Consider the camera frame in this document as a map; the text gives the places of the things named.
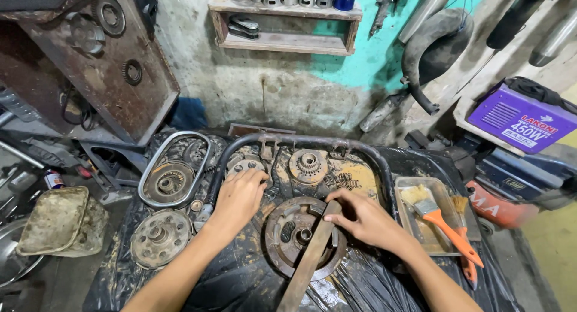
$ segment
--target black plastic sheet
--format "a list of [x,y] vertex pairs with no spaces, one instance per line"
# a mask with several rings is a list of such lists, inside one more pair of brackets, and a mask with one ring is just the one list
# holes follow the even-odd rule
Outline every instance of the black plastic sheet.
[[[455,194],[467,195],[451,159],[427,152],[378,149],[393,173],[426,174],[439,178]],[[135,198],[95,276],[83,311],[119,311],[155,275],[155,271],[141,269],[130,258],[130,237],[148,214],[150,211]],[[183,311],[276,311],[289,281],[271,267],[263,253],[263,220],[263,215],[257,214],[209,264]],[[348,243],[343,262],[329,277],[311,283],[299,311],[429,311],[399,258],[350,237]],[[487,240],[483,238],[472,245],[485,264],[484,269],[478,268],[479,286],[475,292],[463,277],[458,259],[433,259],[485,312],[521,312]]]

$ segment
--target orange paint brush handle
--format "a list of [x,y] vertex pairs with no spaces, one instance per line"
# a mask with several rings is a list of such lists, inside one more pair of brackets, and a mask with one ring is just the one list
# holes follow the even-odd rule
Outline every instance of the orange paint brush handle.
[[463,254],[463,256],[467,257],[467,259],[471,260],[481,268],[484,267],[481,258],[471,247],[471,244],[468,244],[463,238],[461,238],[457,234],[457,232],[455,232],[450,226],[447,225],[447,223],[445,223],[445,220],[443,220],[443,216],[441,215],[440,209],[425,214],[423,216],[423,220],[434,223],[437,227],[439,227],[443,231],[445,235],[447,235],[449,240],[451,240],[451,242],[455,245],[455,247],[459,250],[459,252]]
[[[466,227],[456,228],[455,231],[461,238],[469,242],[467,239]],[[475,264],[473,264],[473,262],[467,259],[465,256],[461,256],[461,264],[463,265],[463,274],[465,275],[466,279],[472,282],[474,291],[477,289],[477,268],[475,267]]]

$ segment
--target purple welding machine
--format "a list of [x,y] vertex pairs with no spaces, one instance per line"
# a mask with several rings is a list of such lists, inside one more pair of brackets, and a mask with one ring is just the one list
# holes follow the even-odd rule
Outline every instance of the purple welding machine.
[[537,82],[515,77],[481,97],[467,121],[535,154],[577,129],[577,107]]

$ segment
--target human arm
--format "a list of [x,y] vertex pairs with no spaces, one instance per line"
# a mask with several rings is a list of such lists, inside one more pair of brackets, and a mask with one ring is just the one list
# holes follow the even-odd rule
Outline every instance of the human arm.
[[479,305],[454,282],[422,249],[421,244],[407,233],[374,200],[340,189],[328,195],[326,201],[337,200],[352,209],[354,217],[327,215],[355,238],[385,249],[401,258],[411,273],[429,308],[433,312],[482,312]]
[[121,312],[178,312],[214,257],[255,215],[268,179],[249,169],[229,177],[220,188],[215,210],[184,250],[153,277]]

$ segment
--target hand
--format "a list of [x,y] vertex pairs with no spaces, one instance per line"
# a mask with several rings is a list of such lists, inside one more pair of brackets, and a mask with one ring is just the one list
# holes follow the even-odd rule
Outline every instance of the hand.
[[410,250],[415,243],[420,247],[417,240],[371,198],[353,194],[346,189],[339,189],[330,193],[326,202],[333,199],[343,205],[345,214],[347,208],[352,209],[356,218],[351,221],[341,214],[329,214],[324,217],[324,220],[344,228],[360,241],[388,250],[397,256]]
[[202,228],[217,230],[228,244],[249,223],[260,207],[268,175],[264,171],[249,169],[228,177],[220,188],[215,210]]

